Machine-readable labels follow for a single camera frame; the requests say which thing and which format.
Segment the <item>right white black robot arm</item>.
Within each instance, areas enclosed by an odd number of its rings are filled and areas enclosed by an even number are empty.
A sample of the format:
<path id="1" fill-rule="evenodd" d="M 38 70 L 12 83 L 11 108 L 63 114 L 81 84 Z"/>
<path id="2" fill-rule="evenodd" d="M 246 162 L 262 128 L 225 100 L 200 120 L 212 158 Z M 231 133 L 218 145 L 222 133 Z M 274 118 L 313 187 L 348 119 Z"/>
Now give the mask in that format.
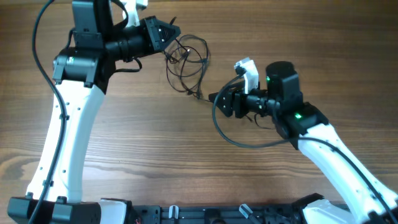
<path id="1" fill-rule="evenodd" d="M 303 100 L 299 75 L 291 62 L 266 67 L 262 90 L 254 61 L 234 65 L 236 77 L 209 95 L 213 110 L 243 118 L 249 112 L 270 116 L 281 143 L 289 142 L 330 181 L 347 209 L 312 194 L 292 205 L 295 223 L 397 223 L 397 193 L 367 170 L 340 139 L 328 118 Z"/>

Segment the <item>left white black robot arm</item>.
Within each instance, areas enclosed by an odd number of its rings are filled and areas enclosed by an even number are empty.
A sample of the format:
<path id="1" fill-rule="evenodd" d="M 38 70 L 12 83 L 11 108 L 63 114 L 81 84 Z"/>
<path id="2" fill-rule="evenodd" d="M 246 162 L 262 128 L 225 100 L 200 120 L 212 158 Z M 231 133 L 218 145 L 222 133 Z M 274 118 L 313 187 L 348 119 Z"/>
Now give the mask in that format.
<path id="1" fill-rule="evenodd" d="M 47 83 L 54 93 L 43 152 L 23 197 L 12 197 L 7 214 L 17 223 L 140 223 L 130 201 L 82 199 L 82 176 L 93 123 L 117 61 L 138 62 L 163 52 L 180 28 L 154 16 L 140 19 L 146 1 L 117 1 L 123 10 L 114 23 L 111 1 L 73 1 L 74 26 L 53 61 Z"/>

